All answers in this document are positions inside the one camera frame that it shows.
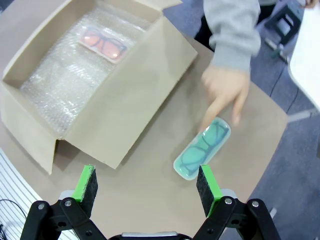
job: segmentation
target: bubble wrap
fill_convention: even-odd
[[[48,51],[20,90],[61,137],[117,66],[79,44],[88,25],[130,49],[151,23],[100,1]]]

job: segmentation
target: sleeve cuff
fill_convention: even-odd
[[[236,47],[217,43],[211,64],[250,72],[251,54]]]

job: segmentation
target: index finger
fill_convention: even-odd
[[[225,108],[226,105],[227,101],[223,97],[217,97],[205,112],[199,131],[203,132],[206,130],[206,128],[212,123],[212,121],[221,112],[221,110]]]

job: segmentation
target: human hand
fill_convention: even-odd
[[[317,2],[319,2],[319,0],[305,0],[305,6],[303,6],[303,8],[305,9],[313,9]]]
[[[203,132],[231,101],[234,101],[232,122],[237,125],[248,96],[250,73],[209,65],[202,75],[202,81],[210,106],[203,117],[200,131]]]

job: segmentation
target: brown tabletop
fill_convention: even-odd
[[[0,17],[0,71],[30,33],[62,1],[15,0]],[[106,237],[122,232],[177,231],[193,236],[205,219],[196,181],[182,179],[173,161],[197,133],[207,108],[200,77],[212,52],[190,37],[196,61],[163,103],[129,154],[116,169],[89,157],[65,141],[56,149],[52,175],[42,170],[2,122],[0,148],[46,201],[73,189],[83,166],[96,166],[99,184],[91,219]],[[231,123],[231,107],[220,117]],[[264,173],[287,124],[287,116],[253,83],[242,120],[210,162],[222,188],[246,201]]]

